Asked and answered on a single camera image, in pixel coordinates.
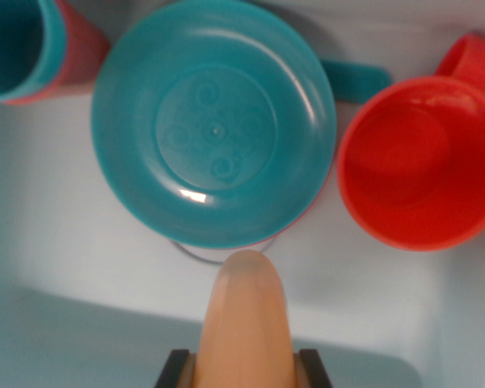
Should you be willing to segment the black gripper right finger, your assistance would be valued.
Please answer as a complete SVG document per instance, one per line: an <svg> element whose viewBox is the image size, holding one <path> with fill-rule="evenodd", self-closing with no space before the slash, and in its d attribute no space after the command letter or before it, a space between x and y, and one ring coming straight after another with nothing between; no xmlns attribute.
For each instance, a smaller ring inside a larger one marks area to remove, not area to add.
<svg viewBox="0 0 485 388"><path fill-rule="evenodd" d="M331 380L316 349L293 354L298 388L331 388Z"/></svg>

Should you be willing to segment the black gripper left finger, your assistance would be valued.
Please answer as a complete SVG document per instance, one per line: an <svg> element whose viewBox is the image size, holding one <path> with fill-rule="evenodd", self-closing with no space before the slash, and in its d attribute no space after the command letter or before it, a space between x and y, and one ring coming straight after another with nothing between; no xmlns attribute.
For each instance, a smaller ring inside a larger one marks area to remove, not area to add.
<svg viewBox="0 0 485 388"><path fill-rule="evenodd" d="M187 349L171 350L155 383L155 388L191 388L196 366L196 354Z"/></svg>

